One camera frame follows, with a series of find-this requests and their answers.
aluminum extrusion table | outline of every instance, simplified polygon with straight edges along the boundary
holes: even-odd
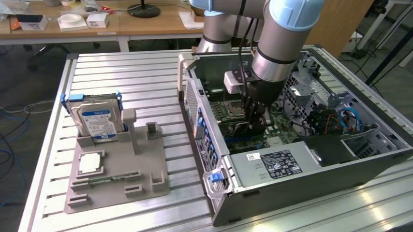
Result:
[[[326,53],[329,60],[405,130],[413,125]],[[368,184],[273,211],[235,224],[212,227],[206,196],[188,145],[176,98],[178,55],[188,50],[83,54],[65,62],[36,173],[19,231],[385,231],[413,221],[412,159]],[[333,91],[338,85],[321,70]],[[171,193],[163,197],[64,214],[76,127],[59,104],[60,94],[123,93],[124,108],[136,110],[136,126],[163,128]]]

blue cable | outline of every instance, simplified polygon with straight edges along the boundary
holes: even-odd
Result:
[[[342,117],[341,117],[341,112],[342,111],[350,111],[353,114],[354,114],[354,117],[355,117],[355,120],[357,120],[357,123],[358,123],[358,131],[361,131],[361,120],[359,120],[359,117],[358,117],[358,113],[355,112],[354,109],[351,108],[342,108],[339,111],[338,111],[338,119],[339,119],[339,123],[342,125],[343,128],[347,128],[346,124],[343,123],[342,121]]]
[[[0,207],[4,206],[7,203],[9,203],[23,192],[24,192],[24,188],[25,188],[25,176],[24,176],[24,170],[23,170],[23,166],[20,163],[20,159],[19,156],[11,151],[11,150],[5,150],[5,149],[0,149],[0,151],[7,152],[9,155],[13,156],[16,163],[17,163],[17,167],[20,169],[20,173],[21,173],[21,189],[3,202],[0,203]]]
[[[7,114],[3,113],[3,112],[0,112],[0,114],[1,114],[4,117],[9,118],[9,119],[23,120],[23,121],[25,122],[25,127],[24,127],[23,131],[20,132],[20,134],[17,134],[15,137],[7,139],[7,142],[11,143],[11,142],[15,141],[17,138],[20,138],[20,136],[23,136],[23,134],[27,132],[27,130],[28,130],[29,126],[31,126],[31,122],[29,122],[28,119],[25,119],[25,118],[23,118],[23,117],[12,117],[12,116],[7,115]]]

